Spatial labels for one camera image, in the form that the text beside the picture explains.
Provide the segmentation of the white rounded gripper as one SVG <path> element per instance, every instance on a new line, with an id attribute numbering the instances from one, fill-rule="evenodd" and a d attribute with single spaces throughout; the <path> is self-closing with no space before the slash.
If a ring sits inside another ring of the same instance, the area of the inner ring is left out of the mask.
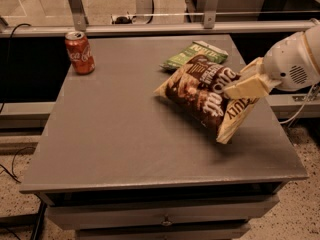
<path id="1" fill-rule="evenodd" d="M 274 44 L 223 88 L 230 99 L 262 98 L 273 88 L 293 92 L 319 83 L 319 32 L 302 31 Z"/>

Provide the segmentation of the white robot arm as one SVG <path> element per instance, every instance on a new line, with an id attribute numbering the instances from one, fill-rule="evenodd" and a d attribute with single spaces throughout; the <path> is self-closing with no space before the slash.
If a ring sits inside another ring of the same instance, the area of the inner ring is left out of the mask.
<path id="1" fill-rule="evenodd" d="M 275 43 L 223 88 L 230 99 L 261 98 L 273 89 L 293 92 L 320 82 L 320 24 Z"/>

